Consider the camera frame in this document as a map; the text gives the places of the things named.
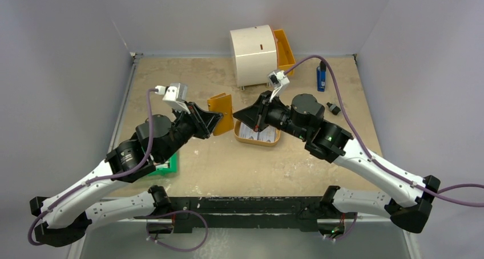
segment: white cylindrical container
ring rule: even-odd
[[[267,83],[277,69],[277,48],[269,25],[230,31],[233,70],[238,87]]]

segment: small black object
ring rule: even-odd
[[[162,215],[167,213],[167,210],[171,207],[170,198],[167,195],[165,188],[157,185],[153,185],[148,189],[148,193],[153,197],[153,206],[157,208],[156,215]]]
[[[326,105],[328,106],[331,114],[338,115],[341,112],[341,109],[338,106],[336,106],[336,104],[328,102],[328,103],[326,103]]]
[[[324,64],[322,61],[319,63],[319,70],[321,70],[321,72],[326,71],[326,64]]]
[[[47,198],[48,197],[35,196],[30,200],[30,213],[32,213],[33,216],[37,217],[41,215],[43,201],[46,200]]]

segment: green box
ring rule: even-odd
[[[178,167],[178,152],[175,152],[174,155],[168,159],[163,164],[159,164],[156,166],[156,170],[150,173],[148,176],[152,175],[166,175],[167,173],[173,173],[177,171]]]

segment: white wall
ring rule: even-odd
[[[29,200],[104,158],[131,57],[100,0],[0,0],[2,258],[65,258],[33,247]]]
[[[384,155],[446,187],[484,183],[484,0],[390,0],[358,58]],[[446,195],[484,202],[482,190]],[[426,258],[482,258],[483,209],[435,201]]]
[[[229,54],[229,30],[283,28],[296,54],[354,54],[388,0],[105,0],[130,51]]]

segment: table surface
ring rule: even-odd
[[[352,56],[328,58],[346,111],[365,144],[381,155],[365,94]],[[316,67],[311,59],[295,69],[289,87],[280,96],[289,105],[298,94],[313,94],[318,102],[337,102],[329,73],[326,91],[316,89]],[[131,137],[147,117],[147,89],[173,82],[188,84],[187,101],[207,110],[207,99],[222,92],[232,95],[234,111],[255,102],[270,88],[236,87],[231,58],[142,58],[130,91],[119,140]],[[160,97],[151,96],[153,114],[174,119],[171,109]],[[349,130],[342,114],[325,112],[325,119]],[[126,197],[146,191],[152,185],[164,186],[169,196],[321,196],[327,186],[376,190],[377,187],[355,173],[319,160],[304,149],[304,143],[282,133],[272,148],[238,142],[233,131],[206,140],[192,138],[179,150],[178,172],[165,176],[146,176],[113,192],[111,197]]]

